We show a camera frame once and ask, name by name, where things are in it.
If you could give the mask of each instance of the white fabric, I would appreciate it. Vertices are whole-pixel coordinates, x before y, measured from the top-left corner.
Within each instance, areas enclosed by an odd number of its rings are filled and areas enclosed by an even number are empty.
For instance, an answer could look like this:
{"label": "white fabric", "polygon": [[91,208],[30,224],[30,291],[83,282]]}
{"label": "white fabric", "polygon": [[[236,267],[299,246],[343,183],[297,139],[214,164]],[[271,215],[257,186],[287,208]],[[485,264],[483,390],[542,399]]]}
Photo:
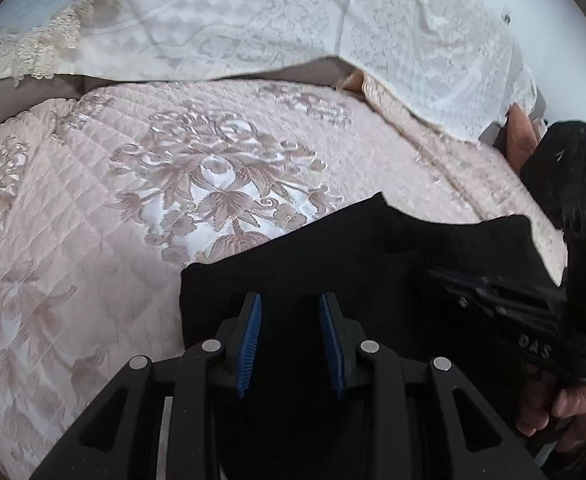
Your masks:
{"label": "white fabric", "polygon": [[438,151],[383,88],[364,89],[392,125],[328,88],[238,80],[100,88],[0,125],[0,467],[11,479],[28,478],[132,356],[183,351],[183,266],[376,192],[431,221],[525,214],[559,279],[562,235],[499,153],[455,139]]}
{"label": "white fabric", "polygon": [[[512,102],[528,113],[536,99],[514,37],[477,0],[96,0],[92,25],[55,71],[199,80],[321,56],[366,70],[460,139],[477,140]],[[0,76],[9,75],[6,66]]]}

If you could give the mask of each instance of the black cloth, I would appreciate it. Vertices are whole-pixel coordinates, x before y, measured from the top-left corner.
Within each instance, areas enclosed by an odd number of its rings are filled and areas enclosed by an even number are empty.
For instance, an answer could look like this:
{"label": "black cloth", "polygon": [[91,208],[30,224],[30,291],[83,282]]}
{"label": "black cloth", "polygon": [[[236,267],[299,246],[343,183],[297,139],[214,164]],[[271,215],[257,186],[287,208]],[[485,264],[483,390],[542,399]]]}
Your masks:
{"label": "black cloth", "polygon": [[[294,462],[308,449],[320,453],[337,438],[319,429],[340,415],[327,400],[317,321],[321,292],[335,292],[344,316],[398,355],[422,362],[449,357],[505,418],[509,415],[515,386],[505,379],[508,363],[488,350],[490,341],[460,314],[457,301],[432,290],[425,280],[431,267],[554,286],[527,218],[434,224],[388,206],[381,194],[245,253],[182,272],[186,348],[213,337],[224,319],[237,316],[247,292],[262,295],[262,330],[243,401],[249,408],[223,413],[218,421],[234,436],[232,444],[221,446],[220,456],[227,468],[240,471],[236,478],[267,478],[277,460]],[[309,417],[321,421],[313,434],[301,423]],[[307,473],[292,467],[290,477]]]}

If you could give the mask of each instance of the finger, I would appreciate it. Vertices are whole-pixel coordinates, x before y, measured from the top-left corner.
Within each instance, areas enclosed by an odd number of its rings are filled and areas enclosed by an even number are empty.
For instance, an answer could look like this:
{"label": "finger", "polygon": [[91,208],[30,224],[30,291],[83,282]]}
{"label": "finger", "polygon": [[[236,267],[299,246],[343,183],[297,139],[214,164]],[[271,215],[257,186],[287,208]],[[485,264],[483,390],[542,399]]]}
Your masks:
{"label": "finger", "polygon": [[529,426],[520,418],[515,423],[516,428],[518,428],[519,433],[525,434],[526,436],[533,436],[537,430],[533,426]]}
{"label": "finger", "polygon": [[526,116],[526,118],[528,118],[528,116],[524,113],[524,110],[522,110],[522,107],[518,104],[518,103],[513,103],[509,108],[508,108],[508,112],[506,113],[508,116],[513,114],[516,116]]}
{"label": "finger", "polygon": [[531,380],[524,386],[520,406],[528,405],[538,410],[548,406],[554,395],[554,384],[544,384],[541,379]]}
{"label": "finger", "polygon": [[552,412],[557,418],[586,415],[586,386],[560,391],[553,403]]}
{"label": "finger", "polygon": [[586,442],[586,415],[575,418],[555,449],[559,453],[568,453],[576,450]]}
{"label": "finger", "polygon": [[519,419],[531,428],[543,430],[548,425],[549,415],[544,408],[532,408],[531,406],[520,406]]}

